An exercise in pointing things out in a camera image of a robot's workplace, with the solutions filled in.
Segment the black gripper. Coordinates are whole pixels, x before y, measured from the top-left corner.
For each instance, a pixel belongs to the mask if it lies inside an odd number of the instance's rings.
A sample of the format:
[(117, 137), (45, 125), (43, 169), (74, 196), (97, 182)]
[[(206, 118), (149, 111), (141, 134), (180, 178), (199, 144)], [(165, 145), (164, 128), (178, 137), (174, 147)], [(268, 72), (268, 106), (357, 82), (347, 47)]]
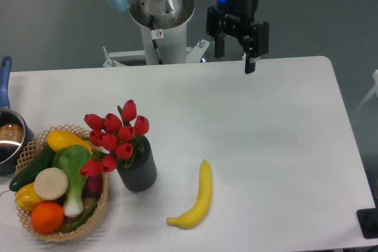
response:
[(224, 57), (225, 36), (237, 39), (246, 54), (246, 74), (269, 52), (269, 23), (255, 21), (257, 8), (258, 0), (217, 0), (207, 10), (206, 33), (214, 40), (214, 57)]

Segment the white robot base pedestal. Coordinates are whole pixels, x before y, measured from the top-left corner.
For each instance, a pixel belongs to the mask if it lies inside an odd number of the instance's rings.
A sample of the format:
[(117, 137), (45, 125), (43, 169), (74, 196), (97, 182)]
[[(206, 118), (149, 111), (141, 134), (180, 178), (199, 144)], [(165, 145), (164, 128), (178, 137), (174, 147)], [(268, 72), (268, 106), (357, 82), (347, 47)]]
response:
[(143, 49), (136, 51), (108, 52), (105, 47), (104, 67), (132, 65), (163, 65), (205, 62), (204, 54), (210, 42), (200, 39), (194, 46), (187, 46), (187, 21), (169, 29), (148, 28), (140, 25)]

